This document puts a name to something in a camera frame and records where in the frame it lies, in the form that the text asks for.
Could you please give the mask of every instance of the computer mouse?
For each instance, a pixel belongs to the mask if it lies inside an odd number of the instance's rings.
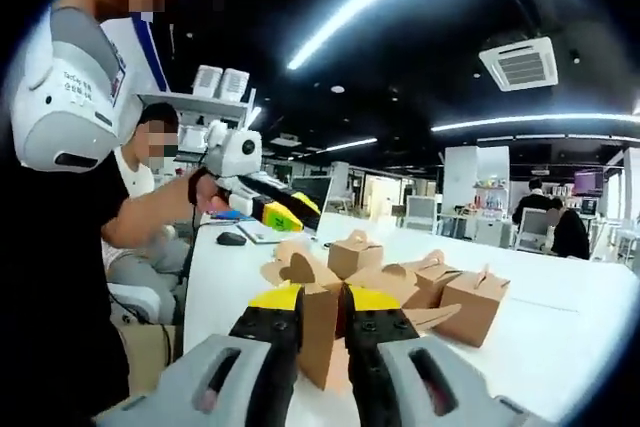
[[[244,245],[247,239],[240,234],[234,232],[223,232],[216,239],[220,245]]]

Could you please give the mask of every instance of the white shirt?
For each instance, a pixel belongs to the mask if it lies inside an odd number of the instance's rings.
[[[118,168],[120,169],[120,175],[124,181],[124,185],[129,192],[129,197],[135,198],[141,195],[153,192],[155,188],[155,181],[153,179],[153,172],[146,165],[140,164],[138,170],[131,170],[131,167],[122,157],[122,151],[120,147],[113,151]],[[102,261],[104,262],[105,269],[108,269],[111,263],[121,255],[130,252],[129,249],[116,249],[102,241]]]

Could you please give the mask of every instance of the ceiling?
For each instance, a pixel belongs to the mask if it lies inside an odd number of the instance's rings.
[[[287,70],[297,49],[344,1],[178,0],[155,14],[152,31],[173,91],[190,92],[201,64],[249,72],[256,103],[263,107],[253,128],[262,133],[265,146],[285,159],[308,147],[376,137],[376,144],[314,155],[305,162],[346,160],[376,169],[413,165],[411,173],[429,177],[445,147],[479,138],[554,133],[640,137],[633,132],[637,125],[585,121],[430,131],[435,125],[506,115],[630,114],[640,79],[637,0],[379,0],[307,63]],[[483,70],[478,52],[535,35],[551,37],[560,83],[501,92]],[[579,64],[573,63],[574,52]],[[335,85],[345,92],[331,92]],[[301,145],[269,144],[281,133],[298,136]],[[511,160],[603,163],[625,145],[588,143],[586,148],[585,142],[562,140],[560,147],[553,145],[558,142],[518,142]]]

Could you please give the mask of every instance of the hand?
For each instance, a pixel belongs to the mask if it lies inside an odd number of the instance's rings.
[[[200,212],[225,212],[231,210],[225,201],[219,197],[218,184],[212,175],[203,175],[196,184],[196,199]]]

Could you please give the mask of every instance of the person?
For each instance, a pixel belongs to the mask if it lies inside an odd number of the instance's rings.
[[[127,1],[55,0],[52,8],[73,7],[105,21],[128,16],[130,5],[141,3]],[[20,72],[24,51],[3,85],[7,117],[7,99],[17,89],[11,80],[20,80]],[[163,225],[190,219],[194,205],[201,212],[224,205],[213,177],[202,171],[130,198],[124,184],[113,182],[120,175],[113,153],[82,174],[39,172],[21,165],[11,135],[0,140],[9,153],[2,175],[10,247],[3,251],[13,286],[2,309],[3,353],[11,364],[3,372],[5,385],[22,399],[12,407],[24,415],[36,409],[65,425],[89,425],[89,418],[129,395],[126,352],[110,322],[100,237],[114,247],[138,248]]]
[[[522,199],[520,199],[518,207],[511,217],[513,223],[518,226],[522,223],[522,213],[524,212],[524,209],[528,208],[546,211],[550,205],[549,202],[551,201],[551,199],[545,196],[542,192],[542,180],[531,179],[529,181],[529,191],[529,195],[526,195]]]
[[[145,107],[131,139],[115,151],[120,175],[129,197],[139,197],[155,188],[149,166],[162,161],[168,149],[177,146],[179,119],[175,109],[166,102]],[[151,245],[143,249],[117,249],[102,241],[102,258],[107,280],[115,284],[144,286],[153,289],[160,298],[158,322],[172,324],[184,310],[184,286],[180,273],[189,246],[172,238],[175,229],[165,225],[155,235]]]
[[[562,199],[549,200],[549,225],[555,226],[551,253],[558,257],[589,260],[589,234],[578,213],[565,207]]]

